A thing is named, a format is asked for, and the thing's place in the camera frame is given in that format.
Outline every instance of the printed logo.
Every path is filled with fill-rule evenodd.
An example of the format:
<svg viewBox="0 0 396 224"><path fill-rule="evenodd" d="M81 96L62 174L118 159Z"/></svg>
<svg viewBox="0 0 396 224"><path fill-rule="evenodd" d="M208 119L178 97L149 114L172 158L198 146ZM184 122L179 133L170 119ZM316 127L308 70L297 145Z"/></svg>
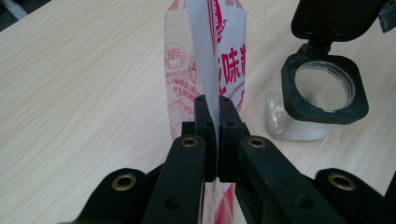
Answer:
<svg viewBox="0 0 396 224"><path fill-rule="evenodd" d="M193 83L197 82L197 67L196 67L196 62L195 62L195 55L191 57L190 63L189 63L189 75L190 79Z"/></svg>
<svg viewBox="0 0 396 224"><path fill-rule="evenodd" d="M224 31L225 23L227 21L222 18L219 0L215 0L215 20L216 20L216 38L219 43L221 40L222 32Z"/></svg>
<svg viewBox="0 0 396 224"><path fill-rule="evenodd" d="M186 53L183 47L176 43L165 45L165 65L169 68L176 69L181 67L186 61Z"/></svg>

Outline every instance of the clear plastic container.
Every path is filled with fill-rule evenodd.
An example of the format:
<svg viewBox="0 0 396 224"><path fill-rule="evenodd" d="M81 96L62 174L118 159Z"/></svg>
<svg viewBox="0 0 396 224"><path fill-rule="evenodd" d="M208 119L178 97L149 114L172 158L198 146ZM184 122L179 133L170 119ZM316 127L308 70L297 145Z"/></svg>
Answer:
<svg viewBox="0 0 396 224"><path fill-rule="evenodd" d="M347 106L354 97L354 86L348 75L334 64L312 62L302 65L296 73L298 92L311 105L332 113ZM315 123L291 117L284 107L281 76L265 98L265 121L270 134L277 138L313 141L342 128L342 124Z"/></svg>

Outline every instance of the table surface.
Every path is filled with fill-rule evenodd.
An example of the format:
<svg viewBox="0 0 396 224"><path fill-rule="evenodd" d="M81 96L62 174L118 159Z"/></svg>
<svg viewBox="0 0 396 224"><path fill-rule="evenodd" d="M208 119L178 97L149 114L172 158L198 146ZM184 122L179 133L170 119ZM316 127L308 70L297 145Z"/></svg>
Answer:
<svg viewBox="0 0 396 224"><path fill-rule="evenodd" d="M112 171L148 172L172 140L163 70L166 1L52 0L0 33L0 222L74 220ZM386 192L396 170L396 31L379 22L331 54L361 70L369 114L315 142L266 131L264 96L303 40L297 1L241 1L247 10L242 120L308 176L344 169ZM244 223L239 208L235 223Z"/></svg>

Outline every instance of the black plastic part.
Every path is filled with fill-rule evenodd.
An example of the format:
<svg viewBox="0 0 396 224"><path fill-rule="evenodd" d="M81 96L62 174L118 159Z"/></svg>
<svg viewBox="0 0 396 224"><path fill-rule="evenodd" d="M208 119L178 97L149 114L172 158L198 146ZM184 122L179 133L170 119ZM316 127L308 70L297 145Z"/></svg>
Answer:
<svg viewBox="0 0 396 224"><path fill-rule="evenodd" d="M378 14L379 23L383 33L396 27L396 1L388 0Z"/></svg>
<svg viewBox="0 0 396 224"><path fill-rule="evenodd" d="M134 175L136 183L127 190L115 190L120 175ZM141 171L120 169L108 175L96 188L79 217L72 223L140 223L149 200L147 178Z"/></svg>
<svg viewBox="0 0 396 224"><path fill-rule="evenodd" d="M264 205L257 192L236 185L235 195L244 214L245 221L249 224L262 223Z"/></svg>
<svg viewBox="0 0 396 224"><path fill-rule="evenodd" d="M163 164L159 165L157 168L146 174L146 178L147 178L146 191L148 192L149 196L151 196L152 191L154 191L154 188L157 185L158 177L160 177L162 170L163 170Z"/></svg>
<svg viewBox="0 0 396 224"><path fill-rule="evenodd" d="M201 223L205 153L205 140L199 136L182 135L174 141L141 223Z"/></svg>
<svg viewBox="0 0 396 224"><path fill-rule="evenodd" d="M251 145L256 142L264 144ZM247 177L238 178L237 188L249 190L246 186L251 184L260 196L263 202L260 223L346 223L269 140L244 137L239 160L244 169L239 174ZM240 192L237 191L238 201L248 204L247 208L256 203ZM252 223L257 223L258 214L249 216Z"/></svg>
<svg viewBox="0 0 396 224"><path fill-rule="evenodd" d="M363 35L387 0L300 0L293 34L318 42L342 42Z"/></svg>
<svg viewBox="0 0 396 224"><path fill-rule="evenodd" d="M246 135L246 125L229 98L219 97L219 165L218 177L221 182L235 182L239 141Z"/></svg>
<svg viewBox="0 0 396 224"><path fill-rule="evenodd" d="M385 199L396 207L396 172L393 174L387 193L385 193Z"/></svg>
<svg viewBox="0 0 396 224"><path fill-rule="evenodd" d="M319 55L327 55L329 54L331 47L330 42L313 42L308 41L308 43L301 45L300 49L297 51L297 54L319 54Z"/></svg>
<svg viewBox="0 0 396 224"><path fill-rule="evenodd" d="M347 73L344 80L349 82L350 86L354 86L354 97L349 105L338 110L325 111L305 100L297 89L295 77L297 70L303 64L312 62L332 63ZM350 124L364 118L369 111L359 68L348 58L319 54L293 54L285 61L281 77L284 106L287 113L294 119L317 123Z"/></svg>
<svg viewBox="0 0 396 224"><path fill-rule="evenodd" d="M202 137L206 141L206 182L213 182L216 178L218 162L218 146L216 140L215 127L210 117L207 107L206 98L200 95L194 101L194 134Z"/></svg>
<svg viewBox="0 0 396 224"><path fill-rule="evenodd" d="M195 123L193 121L183 121L181 123L181 135L195 134Z"/></svg>
<svg viewBox="0 0 396 224"><path fill-rule="evenodd" d="M315 188L349 223L396 223L395 208L348 172L321 170L315 177Z"/></svg>

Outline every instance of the mounting hole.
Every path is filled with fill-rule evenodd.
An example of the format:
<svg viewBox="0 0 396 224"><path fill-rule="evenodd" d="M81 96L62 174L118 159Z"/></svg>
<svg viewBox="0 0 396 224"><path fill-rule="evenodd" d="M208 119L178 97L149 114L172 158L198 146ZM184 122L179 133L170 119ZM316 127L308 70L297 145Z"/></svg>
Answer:
<svg viewBox="0 0 396 224"><path fill-rule="evenodd" d="M125 175L118 175L117 178L113 180L112 187L114 190L124 191L131 189L136 184L136 176L128 173Z"/></svg>
<svg viewBox="0 0 396 224"><path fill-rule="evenodd" d="M183 138L181 140L181 145L183 147L195 147L198 145L198 140L196 140L195 138L192 138L192 137Z"/></svg>
<svg viewBox="0 0 396 224"><path fill-rule="evenodd" d="M352 191L356 188L355 182L346 175L331 173L329 174L328 179L331 184L339 189Z"/></svg>
<svg viewBox="0 0 396 224"><path fill-rule="evenodd" d="M300 194L297 198L294 199L294 202L297 206L303 209L312 209L314 208L314 203L308 197L303 194Z"/></svg>
<svg viewBox="0 0 396 224"><path fill-rule="evenodd" d="M265 142L259 138L250 138L247 142L251 147L265 147Z"/></svg>
<svg viewBox="0 0 396 224"><path fill-rule="evenodd" d="M165 207L167 207L169 210L178 209L179 204L178 204L177 197L169 197L169 198L167 198L165 200Z"/></svg>

